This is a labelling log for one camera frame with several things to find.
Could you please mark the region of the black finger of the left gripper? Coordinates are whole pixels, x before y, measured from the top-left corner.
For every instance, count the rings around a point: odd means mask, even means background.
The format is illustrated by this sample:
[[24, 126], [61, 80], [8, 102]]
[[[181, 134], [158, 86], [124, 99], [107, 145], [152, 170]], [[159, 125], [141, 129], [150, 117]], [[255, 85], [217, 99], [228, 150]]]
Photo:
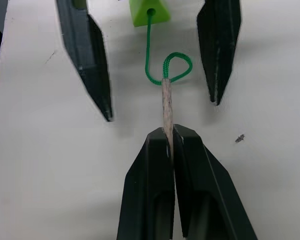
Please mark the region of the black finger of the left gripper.
[[111, 86], [103, 33], [86, 0], [57, 0], [64, 47], [87, 93], [106, 121], [113, 121]]
[[218, 106], [230, 79], [241, 27], [239, 0], [206, 0], [196, 23], [210, 101]]

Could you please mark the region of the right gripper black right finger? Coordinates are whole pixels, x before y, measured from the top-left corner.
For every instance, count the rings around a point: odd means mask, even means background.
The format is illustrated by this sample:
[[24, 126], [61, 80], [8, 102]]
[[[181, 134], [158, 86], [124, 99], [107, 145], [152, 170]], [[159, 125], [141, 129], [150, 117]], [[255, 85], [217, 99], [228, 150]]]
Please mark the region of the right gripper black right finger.
[[192, 129], [173, 129], [174, 172], [182, 235], [187, 240], [255, 240], [234, 183]]

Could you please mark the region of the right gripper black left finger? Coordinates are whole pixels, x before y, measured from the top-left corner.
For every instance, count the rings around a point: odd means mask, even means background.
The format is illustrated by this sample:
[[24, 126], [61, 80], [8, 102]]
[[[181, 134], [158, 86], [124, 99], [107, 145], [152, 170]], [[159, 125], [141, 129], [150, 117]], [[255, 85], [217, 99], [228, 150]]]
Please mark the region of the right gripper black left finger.
[[175, 179], [163, 128], [150, 132], [129, 168], [123, 187], [118, 240], [173, 237]]

